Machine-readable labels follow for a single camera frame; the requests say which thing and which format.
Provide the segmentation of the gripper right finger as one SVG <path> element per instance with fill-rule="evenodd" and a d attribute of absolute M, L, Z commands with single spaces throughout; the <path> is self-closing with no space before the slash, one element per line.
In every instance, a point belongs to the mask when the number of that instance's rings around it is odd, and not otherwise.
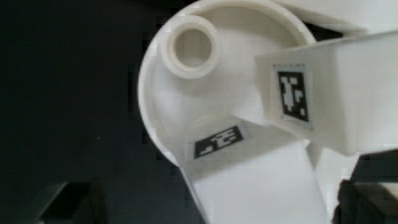
<path fill-rule="evenodd" d="M 398 224 L 398 183 L 341 182 L 332 224 Z"/>

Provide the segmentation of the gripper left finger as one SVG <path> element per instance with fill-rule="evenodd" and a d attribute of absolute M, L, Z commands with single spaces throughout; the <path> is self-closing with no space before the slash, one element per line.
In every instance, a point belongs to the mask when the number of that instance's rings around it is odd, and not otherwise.
<path fill-rule="evenodd" d="M 52 188 L 27 224 L 107 224 L 107 200 L 98 179 Z"/>

